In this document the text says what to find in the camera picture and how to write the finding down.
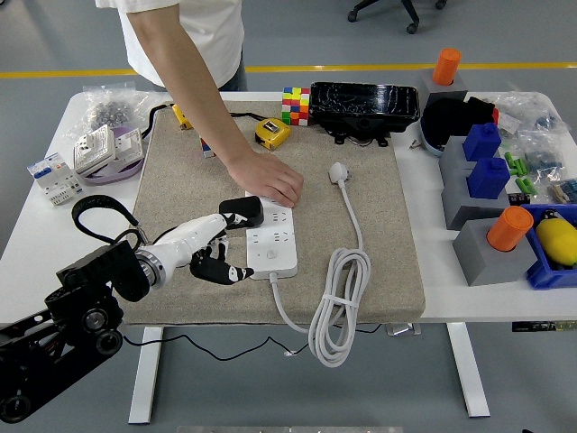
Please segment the person's right hand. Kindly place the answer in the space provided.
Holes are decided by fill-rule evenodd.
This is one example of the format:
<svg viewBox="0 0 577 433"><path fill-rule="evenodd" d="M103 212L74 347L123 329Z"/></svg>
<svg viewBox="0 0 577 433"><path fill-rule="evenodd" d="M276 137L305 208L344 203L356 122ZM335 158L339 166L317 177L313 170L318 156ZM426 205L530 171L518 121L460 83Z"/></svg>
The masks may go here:
<svg viewBox="0 0 577 433"><path fill-rule="evenodd" d="M304 178L272 154L248 151L225 164L235 183L245 191L293 208L301 198Z"/></svg>

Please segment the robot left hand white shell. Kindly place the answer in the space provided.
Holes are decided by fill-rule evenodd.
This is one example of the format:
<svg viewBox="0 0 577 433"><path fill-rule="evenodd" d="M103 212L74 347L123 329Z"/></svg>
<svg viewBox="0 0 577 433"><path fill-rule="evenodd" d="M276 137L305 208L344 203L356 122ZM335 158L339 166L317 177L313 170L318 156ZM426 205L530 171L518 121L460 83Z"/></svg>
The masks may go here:
<svg viewBox="0 0 577 433"><path fill-rule="evenodd" d="M236 213L212 214L183 223L140 250L156 275L154 289L165 286L177 268L188 266L196 278L221 285L232 285L254 274L251 268L234 267L225 261L228 228L252 227L245 216Z"/></svg>

